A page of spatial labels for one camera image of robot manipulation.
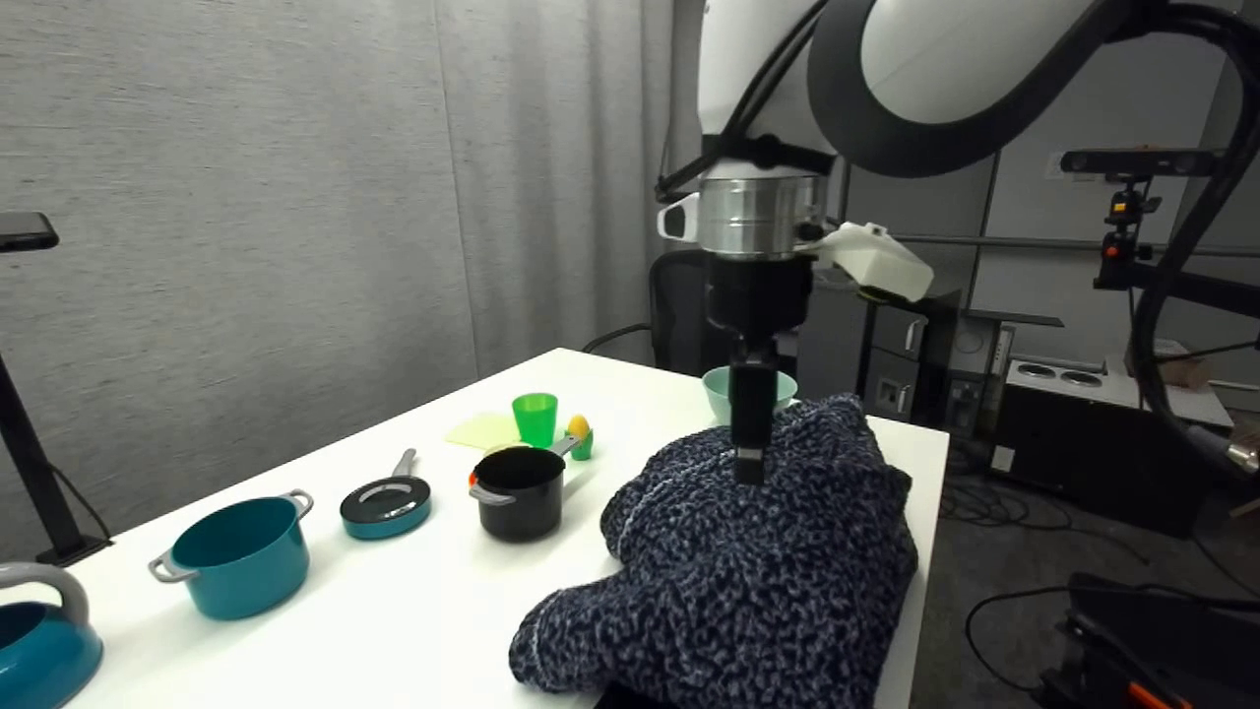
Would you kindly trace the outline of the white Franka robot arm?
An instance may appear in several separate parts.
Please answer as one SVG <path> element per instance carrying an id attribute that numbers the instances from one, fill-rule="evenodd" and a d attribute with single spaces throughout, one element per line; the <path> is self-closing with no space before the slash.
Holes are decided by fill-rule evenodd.
<path id="1" fill-rule="evenodd" d="M 659 175 L 681 244 L 709 261 L 709 319 L 733 343 L 733 474 L 772 448 L 776 335 L 805 319 L 840 167 L 932 179 L 999 155 L 1111 42 L 1193 34 L 1239 80 L 1255 26 L 1201 0 L 677 0 L 675 74 L 698 150 Z"/>

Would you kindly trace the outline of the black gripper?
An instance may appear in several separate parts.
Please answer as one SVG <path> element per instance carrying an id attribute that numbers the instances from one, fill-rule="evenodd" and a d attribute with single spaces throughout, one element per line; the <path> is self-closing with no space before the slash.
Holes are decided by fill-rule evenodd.
<path id="1" fill-rule="evenodd" d="M 765 454 L 776 418 L 776 337 L 807 319 L 810 261 L 725 261 L 713 255 L 704 267 L 704 312 L 709 322 L 729 337 L 735 364 L 729 377 L 729 425 L 733 425 L 733 467 L 735 481 L 765 478 Z"/>

